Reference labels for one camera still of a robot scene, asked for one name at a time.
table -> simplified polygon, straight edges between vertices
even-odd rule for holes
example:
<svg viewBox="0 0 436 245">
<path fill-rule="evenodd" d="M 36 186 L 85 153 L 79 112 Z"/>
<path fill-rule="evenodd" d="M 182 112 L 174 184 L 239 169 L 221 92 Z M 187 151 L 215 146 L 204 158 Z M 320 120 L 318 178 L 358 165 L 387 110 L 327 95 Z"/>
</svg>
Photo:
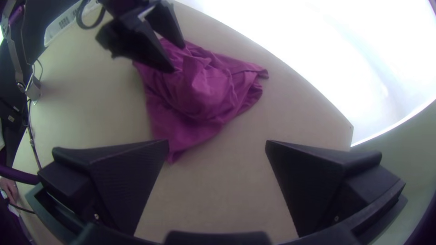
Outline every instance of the table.
<svg viewBox="0 0 436 245">
<path fill-rule="evenodd" d="M 162 242 L 170 230 L 263 230 L 274 243 L 297 238 L 265 141 L 349 150 L 352 125 L 308 81 L 255 42 L 183 4 L 175 3 L 175 12 L 186 40 L 257 63 L 270 78 L 261 82 L 264 94 L 252 109 L 175 165 L 164 165 L 135 236 Z M 56 146 L 89 148 L 152 138 L 137 71 L 130 60 L 112 60 L 94 40 L 97 31 L 71 27 L 40 57 L 45 88 L 32 105 L 31 122 L 43 166 L 53 161 Z M 14 168 L 36 173 L 28 137 Z M 20 204 L 29 208 L 24 194 L 32 186 L 19 183 L 18 188 Z M 59 244 L 36 216 L 23 214 L 23 219 L 39 244 Z"/>
</svg>

beige table surface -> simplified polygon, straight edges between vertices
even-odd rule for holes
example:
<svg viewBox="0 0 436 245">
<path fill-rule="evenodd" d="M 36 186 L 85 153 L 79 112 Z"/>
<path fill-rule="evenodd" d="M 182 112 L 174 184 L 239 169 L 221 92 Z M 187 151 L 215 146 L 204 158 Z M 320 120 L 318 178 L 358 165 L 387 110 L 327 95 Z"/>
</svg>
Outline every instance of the beige table surface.
<svg viewBox="0 0 436 245">
<path fill-rule="evenodd" d="M 183 4 L 175 3 L 175 12 L 186 40 L 257 63 L 268 69 L 270 78 L 261 81 L 264 93 L 252 109 L 175 165 L 164 165 L 135 236 L 162 242 L 170 230 L 263 230 L 274 243 L 297 238 L 265 141 L 349 150 L 352 125 L 308 81 L 255 42 Z M 130 60 L 112 60 L 95 41 L 97 31 L 74 25 L 40 57 L 45 88 L 32 105 L 31 122 L 43 166 L 53 161 L 56 146 L 89 148 L 152 139 L 137 71 Z M 26 133 L 14 168 L 36 173 L 28 139 Z M 24 194 L 32 186 L 18 187 L 20 204 L 29 208 Z M 38 244 L 60 244 L 36 216 L 24 213 L 23 219 Z"/>
</svg>

white wall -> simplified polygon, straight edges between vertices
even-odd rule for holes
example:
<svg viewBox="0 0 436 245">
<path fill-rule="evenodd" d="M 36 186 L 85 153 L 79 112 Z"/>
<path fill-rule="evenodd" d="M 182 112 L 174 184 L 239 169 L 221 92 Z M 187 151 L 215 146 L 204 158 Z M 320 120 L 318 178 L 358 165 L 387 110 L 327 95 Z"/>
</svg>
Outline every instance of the white wall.
<svg viewBox="0 0 436 245">
<path fill-rule="evenodd" d="M 374 244 L 403 244 L 436 190 L 436 101 L 398 127 L 352 151 L 379 150 L 381 164 L 406 182 L 408 204 Z"/>
<path fill-rule="evenodd" d="M 359 143 L 436 96 L 428 0 L 176 0 L 260 44 L 354 126 Z"/>
</svg>

person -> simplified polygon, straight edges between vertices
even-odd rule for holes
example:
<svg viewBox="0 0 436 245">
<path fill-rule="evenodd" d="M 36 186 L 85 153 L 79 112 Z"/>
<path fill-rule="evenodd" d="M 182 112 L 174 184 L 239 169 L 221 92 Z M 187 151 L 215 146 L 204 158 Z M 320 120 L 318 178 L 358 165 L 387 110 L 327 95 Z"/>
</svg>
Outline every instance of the person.
<svg viewBox="0 0 436 245">
<path fill-rule="evenodd" d="M 17 205 L 18 188 L 15 181 L 0 177 L 0 189 L 6 192 L 9 202 L 13 205 Z"/>
</svg>

crumpled cloth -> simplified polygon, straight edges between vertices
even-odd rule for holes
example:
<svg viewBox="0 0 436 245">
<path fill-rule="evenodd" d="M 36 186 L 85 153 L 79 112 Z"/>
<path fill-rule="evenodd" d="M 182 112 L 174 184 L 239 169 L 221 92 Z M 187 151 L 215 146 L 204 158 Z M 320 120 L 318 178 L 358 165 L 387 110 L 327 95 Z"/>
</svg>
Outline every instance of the crumpled cloth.
<svg viewBox="0 0 436 245">
<path fill-rule="evenodd" d="M 160 42 L 174 73 L 138 62 L 133 65 L 144 83 L 153 137 L 168 139 L 167 161 L 174 163 L 187 149 L 217 135 L 251 108 L 262 95 L 258 78 L 268 78 L 268 71 L 189 42 L 184 49 L 165 39 Z"/>
</svg>

